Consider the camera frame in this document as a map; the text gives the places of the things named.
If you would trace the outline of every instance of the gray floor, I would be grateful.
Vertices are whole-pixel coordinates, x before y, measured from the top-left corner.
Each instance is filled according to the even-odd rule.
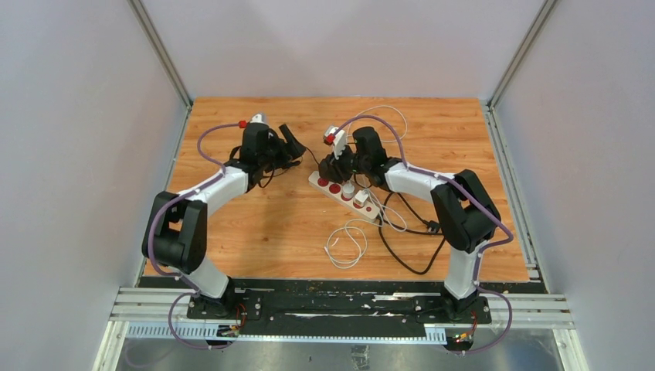
[[[485,328],[476,332],[476,344],[495,339]],[[488,352],[456,357],[440,346],[352,345],[289,342],[236,342],[228,349],[202,351],[187,349],[172,340],[130,340],[132,363],[152,362],[172,346],[162,361],[147,369],[157,370],[563,370],[555,339],[549,330],[512,330],[507,338]],[[121,356],[118,370],[132,369]]]

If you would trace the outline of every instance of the white backdrop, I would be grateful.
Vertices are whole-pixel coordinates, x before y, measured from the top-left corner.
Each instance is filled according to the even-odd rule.
[[[490,97],[542,0],[146,0],[193,97]]]
[[[652,369],[655,2],[562,1],[498,108],[592,370]]]
[[[3,2],[0,369],[91,368],[184,116],[126,1]]]

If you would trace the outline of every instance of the wooden tabletop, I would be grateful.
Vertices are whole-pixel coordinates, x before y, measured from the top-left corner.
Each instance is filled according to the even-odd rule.
[[[380,104],[398,108],[409,122],[403,139],[406,156],[414,165],[439,172],[460,172],[468,168],[477,173],[501,213],[514,231],[507,197],[498,175],[494,151],[477,99],[433,98],[198,98],[180,148],[169,190],[187,189],[214,174],[217,167],[196,151],[196,141],[206,129],[217,124],[248,120],[264,112],[277,130],[287,124],[298,141],[310,148],[320,161],[330,151],[322,134],[330,125],[339,125],[359,111]],[[386,119],[402,134],[400,116],[388,108],[370,112]],[[392,135],[377,121],[362,120],[352,130],[373,126],[382,140]],[[213,158],[225,161],[232,148],[241,144],[242,131],[227,128],[210,134],[202,143]],[[387,154],[399,156],[396,143],[384,144]],[[326,239],[335,229],[357,217],[321,192],[312,188],[307,177],[317,165],[306,153],[302,164],[277,176],[265,188],[255,188],[222,207],[209,220],[208,252],[216,266],[233,277],[322,278],[442,281],[446,278],[450,247],[439,253],[432,269],[418,276],[398,264],[385,249],[377,227],[356,223],[365,231],[368,250],[351,269],[337,269],[324,252]],[[376,190],[379,197],[385,192]],[[425,219],[434,220],[430,203],[407,196]],[[398,210],[410,228],[421,230],[417,221],[397,196],[389,205]],[[410,266],[422,270],[440,242],[440,237],[416,236],[384,229],[392,249]],[[337,233],[332,247],[337,259],[357,256],[355,245],[344,233]],[[498,230],[496,239],[504,238]],[[145,274],[154,274],[147,266]],[[528,272],[518,242],[488,250],[480,272],[483,281],[526,281]]]

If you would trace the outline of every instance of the wood surface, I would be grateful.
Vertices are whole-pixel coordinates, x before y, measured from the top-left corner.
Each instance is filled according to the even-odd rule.
[[[330,148],[322,134],[330,125],[339,125],[359,111],[389,104],[403,112],[409,131],[403,139],[406,156],[414,165],[440,172],[475,171],[500,210],[502,220],[514,231],[507,197],[498,175],[477,99],[434,98],[198,98],[180,148],[169,190],[187,189],[213,174],[217,167],[196,151],[196,141],[206,129],[217,124],[248,120],[264,112],[271,127],[287,124],[297,139],[310,148],[318,160]],[[400,116],[388,108],[370,112],[386,119],[400,134]],[[382,140],[391,140],[388,129],[372,120],[354,123],[352,130],[370,125]],[[213,158],[225,161],[230,150],[241,143],[242,131],[227,128],[210,134],[202,147]],[[396,143],[384,144],[388,155],[398,156]],[[317,165],[306,153],[302,164],[273,179],[265,189],[255,188],[222,207],[209,221],[208,254],[216,266],[233,277],[438,280],[446,278],[450,246],[440,252],[428,274],[412,274],[398,264],[385,249],[377,228],[360,226],[368,238],[368,250],[359,263],[347,270],[337,269],[324,252],[326,239],[333,230],[355,216],[333,199],[312,188],[307,178]],[[385,192],[377,190],[382,198]],[[415,197],[407,197],[426,219],[435,219],[433,206]],[[389,204],[407,220],[410,228],[422,229],[397,196]],[[410,266],[422,270],[428,263],[440,237],[398,233],[385,227],[385,236],[394,251]],[[357,255],[355,245],[338,233],[332,247],[334,256],[349,260]],[[497,239],[504,238],[498,230]],[[154,274],[147,266],[145,274]],[[485,253],[480,279],[483,281],[526,281],[528,273],[517,241]]]

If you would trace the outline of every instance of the power strip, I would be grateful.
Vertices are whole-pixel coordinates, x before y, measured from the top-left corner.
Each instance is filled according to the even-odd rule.
[[[343,206],[346,206],[350,210],[359,214],[362,219],[366,219],[370,222],[375,221],[375,218],[378,217],[380,213],[380,208],[374,205],[371,200],[366,200],[363,206],[356,206],[353,203],[353,199],[345,199],[341,196],[341,185],[337,183],[330,182],[328,180],[322,179],[318,172],[313,172],[309,176],[309,184],[311,184],[315,189],[325,193],[330,196],[334,201],[340,203]]]

